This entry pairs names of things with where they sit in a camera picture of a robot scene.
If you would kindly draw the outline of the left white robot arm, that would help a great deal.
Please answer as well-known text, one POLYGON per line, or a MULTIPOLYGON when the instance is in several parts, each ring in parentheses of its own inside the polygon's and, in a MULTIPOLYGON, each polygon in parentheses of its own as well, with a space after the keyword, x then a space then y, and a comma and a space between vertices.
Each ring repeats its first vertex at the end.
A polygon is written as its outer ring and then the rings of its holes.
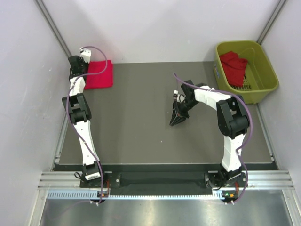
POLYGON ((92 114, 84 96, 89 61, 82 56, 68 58, 70 64, 68 95, 62 98, 66 115, 79 138, 82 153, 81 188, 103 188, 107 176, 95 151, 91 133, 92 114))

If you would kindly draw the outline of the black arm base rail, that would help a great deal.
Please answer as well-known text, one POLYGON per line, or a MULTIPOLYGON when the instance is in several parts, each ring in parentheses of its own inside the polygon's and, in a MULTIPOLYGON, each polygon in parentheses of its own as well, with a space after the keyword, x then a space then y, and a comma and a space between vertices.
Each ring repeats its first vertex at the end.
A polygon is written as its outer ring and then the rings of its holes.
POLYGON ((103 165, 104 181, 86 181, 76 172, 81 188, 110 190, 111 195, 202 195, 212 189, 237 191, 246 184, 244 173, 226 181, 220 164, 121 164, 103 165))

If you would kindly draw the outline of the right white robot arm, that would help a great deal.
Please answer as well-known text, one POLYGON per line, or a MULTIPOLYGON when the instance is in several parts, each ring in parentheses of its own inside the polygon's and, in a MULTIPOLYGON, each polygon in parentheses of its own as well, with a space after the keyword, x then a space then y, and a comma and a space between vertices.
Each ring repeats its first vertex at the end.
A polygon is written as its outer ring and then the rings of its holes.
POLYGON ((224 137, 221 169, 214 176, 207 177, 207 185, 214 190, 231 186, 242 174, 241 146, 250 126, 245 107, 232 95, 214 91, 200 83, 194 85, 191 80, 181 85, 183 94, 173 91, 173 111, 169 125, 175 126, 187 120, 189 110, 197 104, 205 104, 217 113, 217 123, 224 137))

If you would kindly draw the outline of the bright pink t shirt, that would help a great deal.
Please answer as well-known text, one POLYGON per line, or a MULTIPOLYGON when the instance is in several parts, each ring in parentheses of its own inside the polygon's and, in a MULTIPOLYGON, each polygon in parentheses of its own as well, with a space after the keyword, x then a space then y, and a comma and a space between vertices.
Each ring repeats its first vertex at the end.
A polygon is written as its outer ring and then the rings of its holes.
MULTIPOLYGON (((106 61, 91 61, 88 67, 88 73, 98 73, 106 66, 106 61)), ((86 78, 84 90, 109 88, 113 86, 113 64, 111 60, 107 61, 106 70, 103 73, 89 75, 86 78)))

